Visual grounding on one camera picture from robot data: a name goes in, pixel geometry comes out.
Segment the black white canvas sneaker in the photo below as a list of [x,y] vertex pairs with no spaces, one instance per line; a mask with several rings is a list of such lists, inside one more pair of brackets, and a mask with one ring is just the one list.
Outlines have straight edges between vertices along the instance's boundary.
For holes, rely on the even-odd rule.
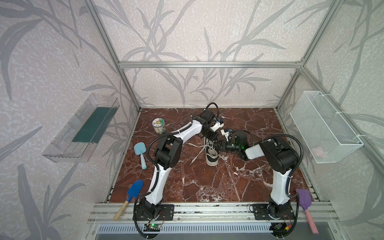
[[217,166],[219,162],[219,150],[216,146],[217,141],[211,141],[207,138],[204,138],[204,141],[207,165],[211,167]]

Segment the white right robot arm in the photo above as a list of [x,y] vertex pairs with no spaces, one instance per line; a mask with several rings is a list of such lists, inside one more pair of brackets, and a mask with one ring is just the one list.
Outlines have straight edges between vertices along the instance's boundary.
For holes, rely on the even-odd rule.
[[273,188],[269,197],[267,214],[269,218],[279,220],[291,211],[290,194],[291,178],[303,159],[303,146],[294,136],[288,134],[277,134],[265,138],[250,145],[247,138],[248,133],[240,131],[235,133],[235,139],[217,140],[213,148],[218,153],[232,152],[244,160],[254,160],[266,157],[273,170]]

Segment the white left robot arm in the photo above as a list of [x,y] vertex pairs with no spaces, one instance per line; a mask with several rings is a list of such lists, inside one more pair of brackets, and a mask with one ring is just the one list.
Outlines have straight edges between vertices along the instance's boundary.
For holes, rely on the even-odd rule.
[[149,144],[147,159],[155,166],[154,174],[148,192],[138,195],[135,200],[134,221],[153,220],[159,216],[167,179],[180,160],[183,145],[199,134],[211,141],[214,140],[218,133],[211,126],[213,120],[218,127],[222,126],[219,107],[211,102],[202,113],[191,116],[188,124],[160,135]]

